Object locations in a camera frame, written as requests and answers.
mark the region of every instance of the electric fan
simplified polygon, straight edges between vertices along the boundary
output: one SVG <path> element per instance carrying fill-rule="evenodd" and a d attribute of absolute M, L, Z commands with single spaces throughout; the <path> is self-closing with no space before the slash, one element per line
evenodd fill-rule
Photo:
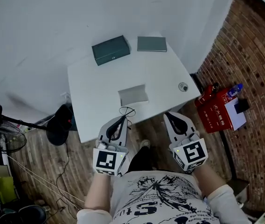
<path fill-rule="evenodd" d="M 13 123 L 47 130 L 46 127 L 37 126 L 2 115 L 2 106 L 0 105 L 0 151 L 2 153 L 16 152 L 27 143 L 24 133 Z"/>

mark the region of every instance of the wooden floor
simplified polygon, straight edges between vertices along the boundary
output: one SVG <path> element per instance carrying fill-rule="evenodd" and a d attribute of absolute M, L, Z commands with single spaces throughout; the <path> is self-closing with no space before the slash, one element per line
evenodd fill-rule
<path fill-rule="evenodd" d="M 201 137 L 205 139 L 209 152 L 208 161 L 211 166 L 222 178 L 229 179 L 230 169 L 219 134 L 205 133 L 193 102 L 185 105 L 181 112 L 192 119 L 197 130 L 200 131 Z M 131 128 L 132 129 L 128 132 L 127 146 L 130 152 L 128 154 L 128 161 L 137 153 L 139 143 L 143 139 L 149 139 L 152 145 L 151 150 L 154 166 L 158 169 L 181 172 L 180 167 L 167 151 L 169 138 L 162 115 L 140 122 L 133 125 Z M 59 147 L 51 145 L 47 140 L 46 133 L 42 130 L 28 132 L 26 137 L 28 140 L 27 145 L 21 151 L 12 154 L 12 157 L 43 179 L 55 184 L 56 178 L 63 172 L 63 168 L 67 162 L 66 145 Z M 209 142 L 209 140 L 215 139 L 218 142 Z M 65 174 L 59 179 L 58 186 L 80 200 L 84 200 L 92 180 L 92 156 L 95 141 L 80 143 L 78 133 L 70 132 L 67 143 L 70 162 L 66 168 Z M 24 193 L 31 200 L 43 199 L 52 208 L 50 213 L 55 213 L 55 211 L 58 210 L 56 201 L 60 196 L 40 184 L 13 161 L 12 167 L 15 173 L 15 180 L 22 183 L 21 188 Z M 58 193 L 55 186 L 46 183 L 36 176 L 35 178 Z M 67 194 L 66 196 L 78 206 L 84 206 L 83 202 Z M 77 210 L 69 204 L 71 216 L 66 204 L 61 200 L 57 203 L 59 207 L 65 206 L 66 209 L 62 212 L 58 212 L 50 218 L 47 223 L 75 224 L 76 220 L 72 216 L 76 216 Z"/>

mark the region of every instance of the person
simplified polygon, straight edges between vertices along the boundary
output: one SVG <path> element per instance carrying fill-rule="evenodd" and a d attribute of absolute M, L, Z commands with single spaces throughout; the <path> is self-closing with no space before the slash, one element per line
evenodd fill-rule
<path fill-rule="evenodd" d="M 144 140 L 125 175 L 95 174 L 78 224 L 246 224 L 233 190 L 207 164 L 191 175 L 153 170 Z"/>

